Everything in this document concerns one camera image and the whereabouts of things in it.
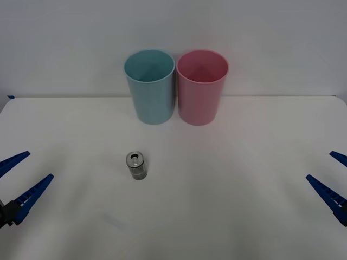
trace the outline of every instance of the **white wall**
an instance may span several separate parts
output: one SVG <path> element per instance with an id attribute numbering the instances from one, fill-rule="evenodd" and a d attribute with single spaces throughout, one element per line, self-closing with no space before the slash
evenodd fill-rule
<path id="1" fill-rule="evenodd" d="M 0 96 L 129 95 L 143 48 L 219 51 L 226 95 L 347 100 L 346 0 L 0 0 Z"/>

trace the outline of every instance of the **metal can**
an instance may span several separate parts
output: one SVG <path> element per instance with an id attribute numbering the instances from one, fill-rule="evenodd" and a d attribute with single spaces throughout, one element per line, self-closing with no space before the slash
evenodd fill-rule
<path id="1" fill-rule="evenodd" d="M 147 176 L 145 158 L 140 152 L 131 152 L 126 156 L 126 164 L 135 180 L 143 180 Z"/>

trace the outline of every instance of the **white table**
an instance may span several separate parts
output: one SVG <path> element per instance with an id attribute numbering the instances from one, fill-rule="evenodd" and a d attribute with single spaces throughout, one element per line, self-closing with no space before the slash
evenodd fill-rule
<path id="1" fill-rule="evenodd" d="M 336 97 L 225 97 L 207 126 L 141 123 L 128 97 L 17 98 L 0 114 L 4 203 L 52 173 L 0 258 L 346 259 L 347 229 L 305 179 L 347 197 L 347 106 Z M 147 178 L 132 179 L 130 151 Z"/>

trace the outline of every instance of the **can lid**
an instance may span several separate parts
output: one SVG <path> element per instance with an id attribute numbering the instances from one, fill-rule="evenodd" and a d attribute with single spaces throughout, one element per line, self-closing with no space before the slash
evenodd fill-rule
<path id="1" fill-rule="evenodd" d="M 131 168 L 137 168 L 144 162 L 144 157 L 140 152 L 131 152 L 126 156 L 126 164 Z"/>

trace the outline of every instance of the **plastic cup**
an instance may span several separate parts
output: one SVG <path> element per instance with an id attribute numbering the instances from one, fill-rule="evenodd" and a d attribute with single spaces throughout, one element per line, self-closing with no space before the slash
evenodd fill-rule
<path id="1" fill-rule="evenodd" d="M 138 118 L 151 125 L 170 119 L 174 112 L 175 60 L 160 50 L 142 50 L 124 64 Z"/>
<path id="2" fill-rule="evenodd" d="M 211 50 L 194 50 L 178 60 L 177 72 L 181 118 L 195 126 L 212 122 L 229 72 L 228 61 Z"/>

